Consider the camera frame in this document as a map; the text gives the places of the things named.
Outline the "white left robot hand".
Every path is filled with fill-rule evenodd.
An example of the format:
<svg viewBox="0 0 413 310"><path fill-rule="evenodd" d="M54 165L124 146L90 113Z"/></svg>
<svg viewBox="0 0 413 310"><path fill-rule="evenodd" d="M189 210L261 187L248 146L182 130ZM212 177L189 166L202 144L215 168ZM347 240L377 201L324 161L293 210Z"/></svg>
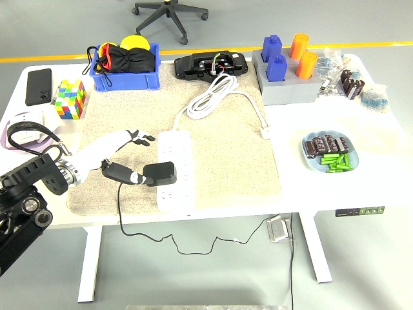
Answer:
<svg viewBox="0 0 413 310"><path fill-rule="evenodd" d="M142 130L119 130L96 139L76 154L67 156L65 160L73 166L75 184L82 184L92 170L99 169L103 160L109 160L127 143L149 146L155 137Z"/></svg>

